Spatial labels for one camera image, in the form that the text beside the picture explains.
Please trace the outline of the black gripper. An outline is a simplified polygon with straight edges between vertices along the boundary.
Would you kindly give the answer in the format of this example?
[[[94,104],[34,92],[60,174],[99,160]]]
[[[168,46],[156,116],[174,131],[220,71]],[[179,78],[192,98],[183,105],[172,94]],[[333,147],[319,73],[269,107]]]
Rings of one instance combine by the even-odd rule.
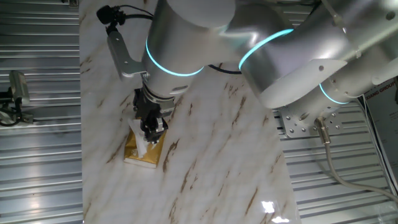
[[[134,90],[134,117],[141,119],[141,130],[144,132],[147,142],[152,144],[159,142],[159,139],[168,130],[168,124],[163,118],[172,114],[175,108],[174,99],[174,97],[159,97],[147,87]]]

